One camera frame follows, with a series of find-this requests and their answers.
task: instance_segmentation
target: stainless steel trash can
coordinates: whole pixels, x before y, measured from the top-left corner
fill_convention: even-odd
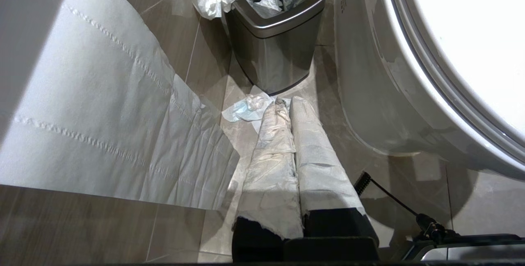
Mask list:
[[[246,0],[226,13],[235,57],[248,79],[268,94],[278,94],[308,76],[325,0],[305,0],[263,18]]]

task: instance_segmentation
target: tile grout line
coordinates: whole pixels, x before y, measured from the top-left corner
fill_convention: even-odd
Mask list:
[[[187,83],[188,81],[189,67],[192,66],[193,51],[195,51],[195,43],[197,43],[197,36],[199,35],[199,29],[201,28],[201,16],[200,15],[199,15],[198,21],[199,23],[197,24],[197,31],[195,31],[195,38],[193,39],[192,54],[189,56],[188,70],[186,70],[186,78],[184,79],[184,83]]]
[[[156,5],[160,4],[162,0],[159,0],[158,2],[154,3],[151,7],[147,8],[146,10],[142,11],[139,15],[142,16],[144,13],[148,12],[152,8],[155,8]]]
[[[448,212],[450,213],[450,226],[454,230],[454,221],[452,216],[452,201],[450,200],[450,184],[448,184],[448,167],[445,167],[445,176],[447,178],[447,193],[448,193]]]
[[[207,251],[199,251],[199,253],[206,253],[206,254],[212,254],[212,255],[221,255],[221,256],[225,256],[225,257],[231,257],[231,255],[212,253],[212,252],[207,252]]]
[[[167,256],[169,256],[169,254],[161,255],[159,258],[155,258],[155,259],[151,259],[151,260],[146,259],[146,261],[144,261],[144,263],[151,263],[153,261],[160,260],[162,258],[166,258]]]
[[[158,213],[159,213],[159,204],[157,204],[157,208],[155,209],[155,219],[153,220],[153,226],[151,228],[150,243],[148,244],[148,252],[146,253],[146,261],[148,260],[148,258],[150,258],[151,242],[153,241],[153,233],[155,232],[155,225],[157,223]]]

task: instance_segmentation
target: white toilet bowl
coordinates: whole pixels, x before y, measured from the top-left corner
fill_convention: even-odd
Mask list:
[[[523,0],[335,0],[339,94],[377,152],[525,180]]]

